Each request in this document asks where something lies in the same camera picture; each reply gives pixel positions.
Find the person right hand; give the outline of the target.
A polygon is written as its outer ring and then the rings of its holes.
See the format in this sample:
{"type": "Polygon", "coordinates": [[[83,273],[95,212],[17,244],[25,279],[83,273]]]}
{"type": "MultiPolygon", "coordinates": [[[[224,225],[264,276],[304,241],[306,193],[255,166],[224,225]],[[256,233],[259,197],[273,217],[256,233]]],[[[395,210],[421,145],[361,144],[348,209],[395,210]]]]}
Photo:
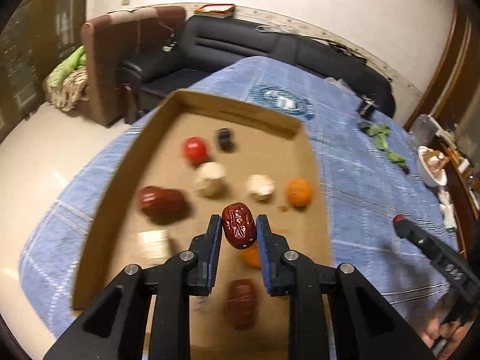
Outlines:
{"type": "Polygon", "coordinates": [[[448,359],[465,338],[472,323],[472,321],[469,321],[460,325],[460,323],[456,321],[441,324],[439,317],[433,317],[426,323],[425,327],[420,330],[419,336],[429,348],[434,346],[434,342],[437,339],[445,339],[447,343],[437,356],[437,359],[448,359]]]}

